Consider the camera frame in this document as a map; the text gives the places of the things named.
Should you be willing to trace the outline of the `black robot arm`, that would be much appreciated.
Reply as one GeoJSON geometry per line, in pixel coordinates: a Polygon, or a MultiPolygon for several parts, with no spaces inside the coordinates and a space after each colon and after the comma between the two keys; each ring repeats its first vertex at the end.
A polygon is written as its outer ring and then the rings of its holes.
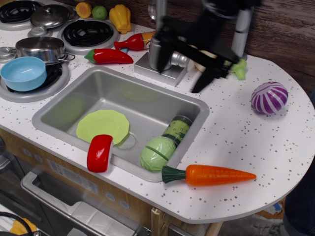
{"type": "Polygon", "coordinates": [[[221,41],[221,30],[240,10],[260,4],[259,0],[204,0],[203,11],[196,22],[164,16],[162,27],[156,33],[160,44],[157,71],[161,73],[172,54],[178,52],[205,68],[193,93],[201,92],[215,78],[225,78],[240,58],[221,41]]]}

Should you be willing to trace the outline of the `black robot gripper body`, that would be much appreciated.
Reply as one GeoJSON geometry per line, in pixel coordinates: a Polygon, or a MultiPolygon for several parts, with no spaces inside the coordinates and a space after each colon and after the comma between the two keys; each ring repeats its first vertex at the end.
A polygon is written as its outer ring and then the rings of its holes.
{"type": "Polygon", "coordinates": [[[233,18],[227,12],[220,10],[203,10],[196,22],[182,21],[164,16],[162,28],[157,31],[156,38],[171,39],[174,42],[174,51],[207,67],[229,67],[225,62],[237,64],[239,57],[220,39],[221,30],[226,21],[233,18]],[[201,53],[205,50],[217,55],[216,59],[201,53]]]}

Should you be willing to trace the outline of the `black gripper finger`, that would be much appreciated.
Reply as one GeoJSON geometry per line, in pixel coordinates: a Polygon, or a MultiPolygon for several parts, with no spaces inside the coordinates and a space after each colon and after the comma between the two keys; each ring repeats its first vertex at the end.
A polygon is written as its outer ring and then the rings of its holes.
{"type": "Polygon", "coordinates": [[[171,39],[160,40],[160,50],[157,60],[157,70],[162,73],[172,67],[171,57],[174,53],[174,42],[171,39]]]}
{"type": "Polygon", "coordinates": [[[228,69],[225,67],[207,67],[195,83],[192,93],[199,93],[206,88],[214,79],[225,78],[228,75],[228,69]]]}

